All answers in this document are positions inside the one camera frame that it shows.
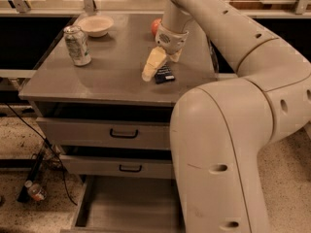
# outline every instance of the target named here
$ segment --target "drawer front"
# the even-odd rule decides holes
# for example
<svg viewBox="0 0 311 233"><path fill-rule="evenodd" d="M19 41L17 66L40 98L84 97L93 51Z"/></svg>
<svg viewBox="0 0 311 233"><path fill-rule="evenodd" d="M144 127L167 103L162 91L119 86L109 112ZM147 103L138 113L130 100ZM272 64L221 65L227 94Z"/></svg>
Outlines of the drawer front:
<svg viewBox="0 0 311 233"><path fill-rule="evenodd" d="M45 117L37 123L56 145L169 150L168 123Z"/></svg>
<svg viewBox="0 0 311 233"><path fill-rule="evenodd" d="M71 174L174 179L170 160L123 159L88 156L60 156Z"/></svg>

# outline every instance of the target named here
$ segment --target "small black object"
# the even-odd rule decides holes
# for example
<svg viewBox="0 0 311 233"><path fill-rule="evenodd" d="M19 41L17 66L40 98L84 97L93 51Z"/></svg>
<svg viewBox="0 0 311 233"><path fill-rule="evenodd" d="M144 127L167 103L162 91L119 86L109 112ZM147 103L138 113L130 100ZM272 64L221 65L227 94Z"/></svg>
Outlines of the small black object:
<svg viewBox="0 0 311 233"><path fill-rule="evenodd" d="M155 74L156 83L165 83L175 81L175 77L172 74L171 69L167 65L163 65L160 69L157 70Z"/></svg>

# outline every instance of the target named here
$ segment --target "drawer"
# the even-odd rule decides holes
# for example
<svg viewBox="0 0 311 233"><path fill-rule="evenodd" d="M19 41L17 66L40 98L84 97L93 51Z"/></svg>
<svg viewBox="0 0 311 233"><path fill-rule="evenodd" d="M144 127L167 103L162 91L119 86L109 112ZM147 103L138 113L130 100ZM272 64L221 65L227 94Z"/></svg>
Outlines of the drawer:
<svg viewBox="0 0 311 233"><path fill-rule="evenodd" d="M174 179L171 160L61 155L67 171L78 175Z"/></svg>
<svg viewBox="0 0 311 233"><path fill-rule="evenodd" d="M175 181L87 177L65 232L185 233Z"/></svg>
<svg viewBox="0 0 311 233"><path fill-rule="evenodd" d="M169 150L169 123L39 117L52 144Z"/></svg>

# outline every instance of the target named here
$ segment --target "red object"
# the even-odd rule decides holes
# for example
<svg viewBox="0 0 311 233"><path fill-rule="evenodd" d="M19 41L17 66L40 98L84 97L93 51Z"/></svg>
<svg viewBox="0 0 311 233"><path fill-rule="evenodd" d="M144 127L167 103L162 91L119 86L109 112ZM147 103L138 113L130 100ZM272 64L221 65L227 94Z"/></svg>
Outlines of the red object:
<svg viewBox="0 0 311 233"><path fill-rule="evenodd" d="M161 24L161 20L162 18L157 18L152 23L152 33L154 36L156 35L158 26Z"/></svg>

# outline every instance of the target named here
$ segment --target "bottle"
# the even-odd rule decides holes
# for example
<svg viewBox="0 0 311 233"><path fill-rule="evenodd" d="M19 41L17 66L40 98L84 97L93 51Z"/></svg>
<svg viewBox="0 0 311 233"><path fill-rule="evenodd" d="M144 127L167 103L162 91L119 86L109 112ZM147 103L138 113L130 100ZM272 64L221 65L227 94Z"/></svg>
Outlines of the bottle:
<svg viewBox="0 0 311 233"><path fill-rule="evenodd" d="M47 197L47 192L38 184L32 181L26 181L25 187L30 197L35 201L45 200Z"/></svg>

